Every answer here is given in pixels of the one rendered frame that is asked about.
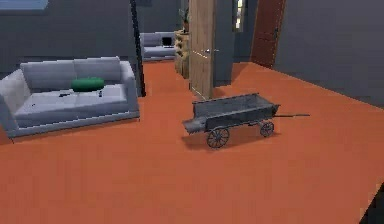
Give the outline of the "light wooden shelf unit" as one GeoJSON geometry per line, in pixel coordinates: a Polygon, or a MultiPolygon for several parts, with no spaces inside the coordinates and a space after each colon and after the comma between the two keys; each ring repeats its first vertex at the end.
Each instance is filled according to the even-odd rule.
{"type": "Polygon", "coordinates": [[[184,79],[189,78],[189,34],[175,32],[175,70],[184,79]]]}

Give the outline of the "grey wooden toy wagon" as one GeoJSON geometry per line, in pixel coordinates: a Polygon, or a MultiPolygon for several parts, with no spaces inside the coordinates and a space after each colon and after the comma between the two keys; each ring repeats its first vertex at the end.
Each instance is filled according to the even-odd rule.
{"type": "Polygon", "coordinates": [[[260,135],[269,137],[275,129],[273,118],[307,117],[307,114],[278,114],[280,104],[258,93],[194,101],[192,105],[193,117],[182,124],[188,134],[206,133],[206,143],[211,149],[227,144],[232,127],[257,125],[260,135]]]}

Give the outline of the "black floor lamp pole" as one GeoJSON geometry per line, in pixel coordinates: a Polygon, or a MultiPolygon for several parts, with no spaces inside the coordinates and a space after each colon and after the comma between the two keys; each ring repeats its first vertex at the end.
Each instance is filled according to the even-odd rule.
{"type": "Polygon", "coordinates": [[[143,65],[142,65],[142,52],[141,52],[141,44],[140,44],[140,32],[139,32],[139,23],[137,18],[137,7],[136,7],[136,0],[129,0],[130,1],[130,7],[131,7],[131,15],[132,15],[132,25],[133,25],[133,32],[134,32],[134,39],[135,39],[135,46],[136,46],[136,55],[137,55],[137,70],[139,74],[139,81],[140,81],[140,95],[142,97],[146,96],[146,88],[145,88],[145,78],[143,73],[143,65]]]}

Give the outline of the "bright narrow window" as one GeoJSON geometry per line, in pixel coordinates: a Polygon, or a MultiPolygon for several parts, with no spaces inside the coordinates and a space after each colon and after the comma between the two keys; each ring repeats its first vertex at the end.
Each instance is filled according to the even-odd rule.
{"type": "Polygon", "coordinates": [[[237,31],[242,30],[242,21],[243,21],[243,11],[244,11],[244,1],[245,0],[236,0],[236,21],[235,29],[237,31]]]}

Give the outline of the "grey sofa with black item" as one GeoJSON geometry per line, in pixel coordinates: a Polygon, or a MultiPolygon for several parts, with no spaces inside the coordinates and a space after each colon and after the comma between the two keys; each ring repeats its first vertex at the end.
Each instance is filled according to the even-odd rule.
{"type": "Polygon", "coordinates": [[[144,61],[172,60],[175,57],[173,32],[141,33],[140,45],[144,61]]]}

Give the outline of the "green round cushion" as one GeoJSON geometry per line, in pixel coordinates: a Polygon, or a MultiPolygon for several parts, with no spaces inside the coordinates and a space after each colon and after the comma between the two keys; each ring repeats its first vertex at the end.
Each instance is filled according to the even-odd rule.
{"type": "Polygon", "coordinates": [[[71,82],[71,88],[74,92],[92,92],[101,90],[104,86],[104,80],[97,77],[80,78],[71,82]]]}

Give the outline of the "green house plant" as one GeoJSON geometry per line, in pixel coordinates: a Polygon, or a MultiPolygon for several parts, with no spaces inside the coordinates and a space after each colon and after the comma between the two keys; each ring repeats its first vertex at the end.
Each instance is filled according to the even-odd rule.
{"type": "Polygon", "coordinates": [[[185,10],[180,9],[179,14],[183,22],[183,32],[187,33],[189,31],[189,9],[188,8],[186,8],[185,10]]]}

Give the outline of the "red-brown room door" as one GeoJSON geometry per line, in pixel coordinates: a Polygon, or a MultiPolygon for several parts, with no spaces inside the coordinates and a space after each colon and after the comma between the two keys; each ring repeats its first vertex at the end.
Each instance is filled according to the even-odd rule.
{"type": "Polygon", "coordinates": [[[258,0],[250,61],[272,68],[286,0],[258,0]]]}

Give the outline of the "grey two-seat sofa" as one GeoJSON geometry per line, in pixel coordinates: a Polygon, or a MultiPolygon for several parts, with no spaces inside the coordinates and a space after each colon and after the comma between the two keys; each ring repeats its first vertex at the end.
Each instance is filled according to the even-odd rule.
{"type": "Polygon", "coordinates": [[[27,62],[0,80],[0,127],[10,138],[139,116],[135,73],[117,56],[27,62]],[[104,88],[73,91],[73,80],[89,77],[104,88]]]}

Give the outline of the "light wooden room door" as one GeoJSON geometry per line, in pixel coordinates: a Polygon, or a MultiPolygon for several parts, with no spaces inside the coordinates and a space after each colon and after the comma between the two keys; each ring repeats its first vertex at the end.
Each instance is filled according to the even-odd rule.
{"type": "Polygon", "coordinates": [[[213,92],[215,7],[216,0],[189,0],[190,87],[204,100],[213,92]]]}

